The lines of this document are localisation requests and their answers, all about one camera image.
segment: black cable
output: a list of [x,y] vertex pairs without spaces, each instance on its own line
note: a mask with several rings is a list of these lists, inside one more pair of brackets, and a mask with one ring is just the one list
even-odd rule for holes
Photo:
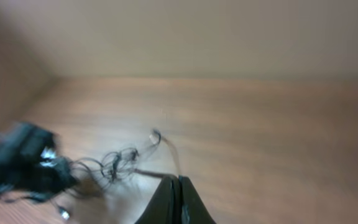
[[[144,149],[145,152],[149,152],[151,154],[154,153],[162,140],[162,135],[157,129],[153,129],[152,134],[157,136],[158,141],[147,146]],[[105,156],[103,156],[100,161],[91,157],[83,157],[76,161],[72,161],[70,163],[71,171],[74,172],[76,170],[81,170],[86,172],[91,178],[91,180],[96,183],[98,189],[94,192],[86,193],[84,191],[81,191],[79,187],[72,187],[66,192],[76,198],[97,197],[103,194],[116,181],[125,179],[131,174],[133,174],[137,170],[136,162],[140,156],[141,153],[139,153],[137,148],[128,147],[120,151],[109,152]],[[99,165],[99,168],[91,169],[88,165],[84,163],[85,161],[94,162]],[[106,181],[106,184],[100,186],[101,181]]]
[[159,179],[162,179],[164,177],[175,176],[173,174],[167,174],[167,173],[161,173],[161,172],[153,172],[153,171],[147,171],[147,170],[142,170],[142,169],[135,169],[134,172],[137,173],[137,174],[146,175],[148,177],[154,177],[154,178],[159,178]]

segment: wire tangle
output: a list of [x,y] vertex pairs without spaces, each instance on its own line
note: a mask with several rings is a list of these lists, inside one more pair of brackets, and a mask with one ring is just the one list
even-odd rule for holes
[[153,154],[161,143],[162,135],[160,131],[153,129],[152,137],[156,139],[151,145],[139,151],[136,147],[128,147],[120,151],[107,153],[100,161],[92,157],[83,157],[76,161],[71,161],[71,172],[82,171],[94,184],[96,190],[86,192],[81,189],[84,180],[76,177],[79,184],[66,190],[71,196],[76,198],[90,198],[101,196],[112,184],[130,177],[134,173],[139,173],[137,169],[139,159],[146,159]]

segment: electrical cord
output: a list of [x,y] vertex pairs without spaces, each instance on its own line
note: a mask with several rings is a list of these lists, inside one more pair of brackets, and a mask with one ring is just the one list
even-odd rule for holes
[[[153,129],[152,135],[157,137],[157,141],[144,148],[142,152],[139,152],[135,147],[128,147],[121,151],[109,152],[100,161],[92,157],[83,157],[76,161],[71,161],[71,171],[75,172],[79,170],[85,172],[96,184],[96,189],[91,192],[85,192],[81,190],[81,181],[79,181],[79,185],[67,189],[65,192],[75,198],[81,199],[98,197],[105,193],[112,184],[128,178],[136,172],[139,158],[148,158],[160,145],[162,140],[160,131]],[[85,162],[92,162],[98,168],[91,169]]]

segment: floor surface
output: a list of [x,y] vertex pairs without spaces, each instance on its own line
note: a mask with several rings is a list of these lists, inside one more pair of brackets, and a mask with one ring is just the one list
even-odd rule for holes
[[[217,223],[358,223],[358,83],[81,78],[24,116],[61,153],[101,158],[149,140],[143,169],[190,177]],[[134,175],[105,198],[59,196],[70,223],[134,223],[159,180]],[[0,203],[0,223],[63,223],[50,204]]]

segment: wood grain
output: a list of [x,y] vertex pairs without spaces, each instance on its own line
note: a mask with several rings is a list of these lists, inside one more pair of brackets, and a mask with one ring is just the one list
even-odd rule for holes
[[[218,223],[358,223],[358,83],[67,79],[24,119],[72,159],[158,128]],[[177,172],[166,145],[140,166]],[[157,185],[135,175],[105,198],[57,201],[70,223],[134,223]],[[0,223],[61,222],[51,205],[0,204]]]

